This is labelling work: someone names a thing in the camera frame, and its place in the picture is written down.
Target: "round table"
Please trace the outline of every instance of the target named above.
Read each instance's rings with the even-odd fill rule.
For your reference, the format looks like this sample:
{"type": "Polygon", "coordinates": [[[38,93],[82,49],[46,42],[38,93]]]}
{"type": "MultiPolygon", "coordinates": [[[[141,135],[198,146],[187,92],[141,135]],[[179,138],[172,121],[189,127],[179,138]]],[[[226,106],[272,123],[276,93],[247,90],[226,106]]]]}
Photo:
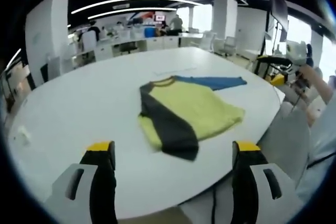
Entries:
{"type": "Polygon", "coordinates": [[[116,214],[131,218],[176,206],[220,180],[232,169],[232,142],[257,143],[283,98],[258,76],[198,48],[140,52],[92,63],[35,89],[20,107],[8,143],[23,180],[44,201],[52,183],[89,145],[115,141],[116,214]],[[201,141],[194,162],[154,150],[137,120],[139,87],[174,74],[241,76],[248,83],[216,91],[246,114],[241,124],[201,141]],[[28,145],[20,141],[22,126],[28,145]]]}

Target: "yellow object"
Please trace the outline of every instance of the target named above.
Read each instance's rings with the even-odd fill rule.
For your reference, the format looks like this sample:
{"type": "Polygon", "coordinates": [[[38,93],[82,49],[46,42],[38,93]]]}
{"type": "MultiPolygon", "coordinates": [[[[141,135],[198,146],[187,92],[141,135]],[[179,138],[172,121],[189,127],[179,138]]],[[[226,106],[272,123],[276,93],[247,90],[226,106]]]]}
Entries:
{"type": "MultiPolygon", "coordinates": [[[[164,80],[154,83],[150,96],[187,122],[199,141],[226,131],[241,122],[245,114],[243,109],[223,102],[211,88],[199,84],[164,80]]],[[[140,115],[139,121],[150,143],[161,149],[162,141],[152,120],[140,115]]]]}
{"type": "Polygon", "coordinates": [[[107,151],[110,142],[94,143],[87,148],[87,151],[107,151]]]}
{"type": "Polygon", "coordinates": [[[279,86],[279,85],[284,85],[286,82],[285,76],[283,74],[277,74],[271,81],[270,83],[273,86],[279,86]]]}
{"type": "Polygon", "coordinates": [[[247,152],[247,151],[259,151],[260,148],[251,142],[245,142],[245,141],[236,141],[238,148],[241,152],[247,152]]]}

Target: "blue bin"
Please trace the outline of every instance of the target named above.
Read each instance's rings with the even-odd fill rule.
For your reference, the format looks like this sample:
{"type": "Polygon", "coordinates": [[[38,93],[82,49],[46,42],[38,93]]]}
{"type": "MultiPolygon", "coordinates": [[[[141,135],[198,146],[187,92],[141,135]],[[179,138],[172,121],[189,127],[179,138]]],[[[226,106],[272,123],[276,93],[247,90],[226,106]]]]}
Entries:
{"type": "Polygon", "coordinates": [[[145,38],[155,37],[155,28],[154,27],[146,27],[145,28],[145,38]]]}

